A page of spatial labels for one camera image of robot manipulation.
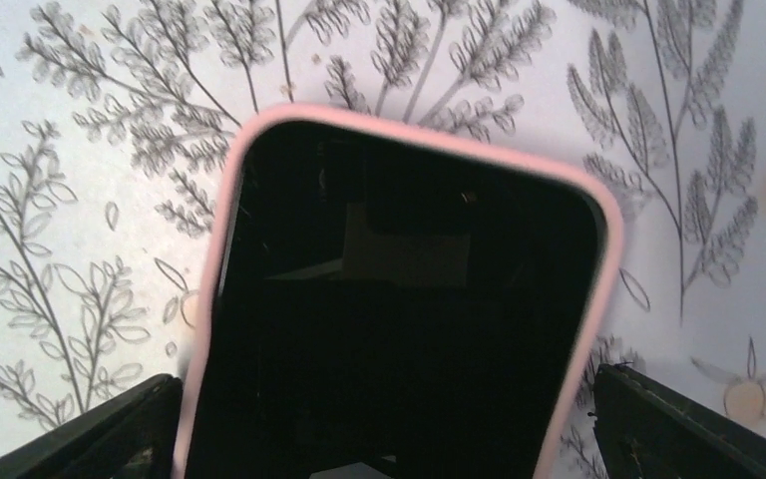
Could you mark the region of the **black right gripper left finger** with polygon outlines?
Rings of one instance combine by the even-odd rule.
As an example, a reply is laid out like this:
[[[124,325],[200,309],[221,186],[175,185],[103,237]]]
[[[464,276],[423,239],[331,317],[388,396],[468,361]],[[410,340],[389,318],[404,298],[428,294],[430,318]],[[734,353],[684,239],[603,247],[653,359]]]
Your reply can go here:
[[[155,375],[0,457],[0,478],[169,478],[182,398]]]

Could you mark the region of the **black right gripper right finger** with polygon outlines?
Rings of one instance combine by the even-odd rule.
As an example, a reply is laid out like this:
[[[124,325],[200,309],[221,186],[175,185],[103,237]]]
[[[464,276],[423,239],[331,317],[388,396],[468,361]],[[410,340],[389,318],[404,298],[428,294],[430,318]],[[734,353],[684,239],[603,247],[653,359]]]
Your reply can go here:
[[[603,364],[592,391],[609,477],[766,479],[766,438],[644,374]]]

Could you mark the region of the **phone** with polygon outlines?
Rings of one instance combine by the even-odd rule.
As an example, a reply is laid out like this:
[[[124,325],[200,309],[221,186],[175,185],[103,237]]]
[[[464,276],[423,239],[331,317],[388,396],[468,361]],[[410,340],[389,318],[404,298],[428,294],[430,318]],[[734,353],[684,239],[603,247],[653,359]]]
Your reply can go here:
[[[547,478],[624,246],[562,161],[314,104],[231,144],[176,478]]]

